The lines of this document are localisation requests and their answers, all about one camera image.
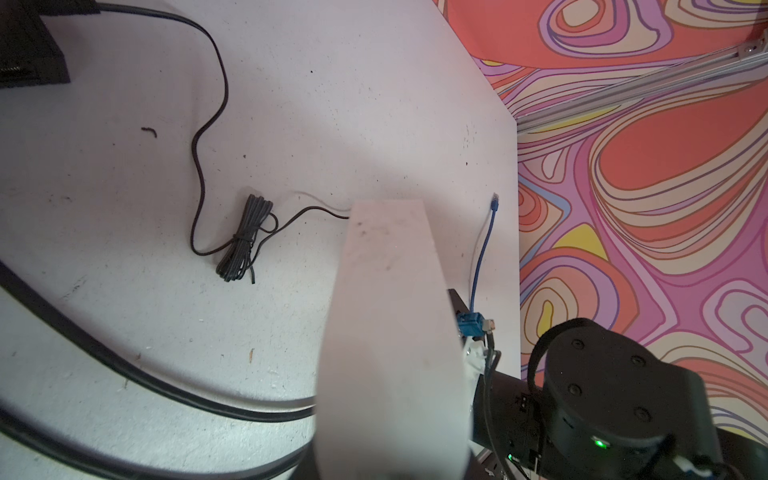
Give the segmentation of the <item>white square router box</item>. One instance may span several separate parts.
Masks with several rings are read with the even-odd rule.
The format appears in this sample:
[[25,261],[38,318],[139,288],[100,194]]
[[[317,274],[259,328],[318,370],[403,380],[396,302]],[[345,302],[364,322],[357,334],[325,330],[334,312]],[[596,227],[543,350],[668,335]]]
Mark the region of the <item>white square router box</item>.
[[320,477],[462,478],[469,395],[424,204],[356,203],[317,369]]

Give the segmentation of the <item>black network switch box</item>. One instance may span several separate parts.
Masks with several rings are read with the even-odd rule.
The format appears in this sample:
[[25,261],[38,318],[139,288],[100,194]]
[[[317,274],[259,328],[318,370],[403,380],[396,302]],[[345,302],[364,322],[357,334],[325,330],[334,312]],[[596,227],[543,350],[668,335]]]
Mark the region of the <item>black network switch box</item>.
[[1,0],[1,88],[69,83],[64,54],[41,17],[99,13],[90,0]]

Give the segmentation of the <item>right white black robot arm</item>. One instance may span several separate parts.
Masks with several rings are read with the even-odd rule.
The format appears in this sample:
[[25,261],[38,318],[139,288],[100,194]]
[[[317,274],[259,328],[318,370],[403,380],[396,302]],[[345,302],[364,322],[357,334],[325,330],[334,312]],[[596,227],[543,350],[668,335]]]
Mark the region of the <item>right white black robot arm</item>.
[[548,330],[517,379],[484,364],[472,440],[542,479],[763,479],[767,449],[718,428],[695,372],[592,320]]

